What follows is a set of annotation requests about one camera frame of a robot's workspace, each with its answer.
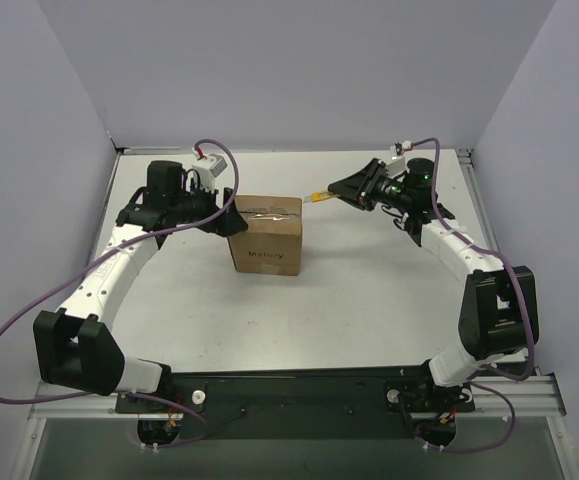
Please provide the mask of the yellow utility knife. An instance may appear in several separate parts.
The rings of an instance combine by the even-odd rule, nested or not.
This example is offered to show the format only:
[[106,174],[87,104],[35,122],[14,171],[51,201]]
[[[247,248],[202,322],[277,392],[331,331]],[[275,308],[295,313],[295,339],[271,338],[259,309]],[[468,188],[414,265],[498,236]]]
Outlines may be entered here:
[[321,191],[316,191],[316,192],[313,192],[313,193],[305,196],[303,198],[303,203],[304,204],[320,203],[320,202],[335,199],[338,197],[339,197],[338,194],[332,193],[328,190],[321,190]]

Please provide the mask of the brown cardboard express box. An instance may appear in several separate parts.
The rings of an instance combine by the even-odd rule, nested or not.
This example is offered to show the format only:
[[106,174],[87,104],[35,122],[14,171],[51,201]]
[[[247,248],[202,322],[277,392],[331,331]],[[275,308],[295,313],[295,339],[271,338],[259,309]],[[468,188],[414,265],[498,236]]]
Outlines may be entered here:
[[234,268],[240,273],[297,276],[303,245],[302,200],[297,197],[238,195],[246,231],[228,238]]

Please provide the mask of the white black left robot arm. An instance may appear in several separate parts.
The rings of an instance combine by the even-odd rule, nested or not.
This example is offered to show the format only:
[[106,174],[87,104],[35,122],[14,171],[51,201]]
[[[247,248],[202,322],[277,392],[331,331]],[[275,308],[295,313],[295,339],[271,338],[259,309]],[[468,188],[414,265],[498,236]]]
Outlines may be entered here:
[[56,311],[42,311],[34,321],[44,382],[98,395],[136,391],[156,412],[171,405],[169,367],[125,355],[111,327],[140,271],[172,229],[190,226],[223,238],[246,231],[233,189],[215,187],[226,168],[217,154],[196,159],[190,168],[171,160],[148,165],[145,185],[116,217],[102,262]]

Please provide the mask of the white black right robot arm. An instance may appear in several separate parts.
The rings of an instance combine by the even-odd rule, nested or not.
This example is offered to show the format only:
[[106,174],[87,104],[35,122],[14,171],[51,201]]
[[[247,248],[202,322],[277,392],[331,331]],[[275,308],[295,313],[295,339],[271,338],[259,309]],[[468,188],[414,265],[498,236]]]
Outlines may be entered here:
[[516,377],[522,381],[533,370],[539,334],[533,272],[511,266],[462,231],[437,201],[437,171],[436,162],[414,158],[392,176],[387,164],[372,159],[327,190],[362,211],[378,206],[397,210],[395,225],[463,282],[457,337],[426,364],[434,386],[456,387],[502,358],[525,351],[526,369]]

